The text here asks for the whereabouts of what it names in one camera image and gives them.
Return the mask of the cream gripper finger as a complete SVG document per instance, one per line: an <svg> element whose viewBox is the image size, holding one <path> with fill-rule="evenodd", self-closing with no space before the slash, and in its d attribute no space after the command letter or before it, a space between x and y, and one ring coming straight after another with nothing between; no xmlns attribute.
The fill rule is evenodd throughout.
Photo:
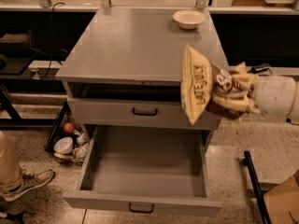
<svg viewBox="0 0 299 224"><path fill-rule="evenodd" d="M241 98L212 96L212 112L231 120L241 120L244 114L260 114L261 110L247 95Z"/></svg>
<svg viewBox="0 0 299 224"><path fill-rule="evenodd" d="M242 62L238 64L230 74L232 77L237 80L239 83L247 83L248 85L252 85L255 81L258 80L258 75L254 75L249 73L246 67L246 63Z"/></svg>

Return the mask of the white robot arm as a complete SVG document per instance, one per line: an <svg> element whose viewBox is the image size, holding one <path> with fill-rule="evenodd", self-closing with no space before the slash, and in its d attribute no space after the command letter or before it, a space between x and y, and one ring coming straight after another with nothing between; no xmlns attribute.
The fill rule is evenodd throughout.
<svg viewBox="0 0 299 224"><path fill-rule="evenodd" d="M298 119L298 92L292 77L252 74L244 63L229 71L213 65L212 101L237 117L252 113Z"/></svg>

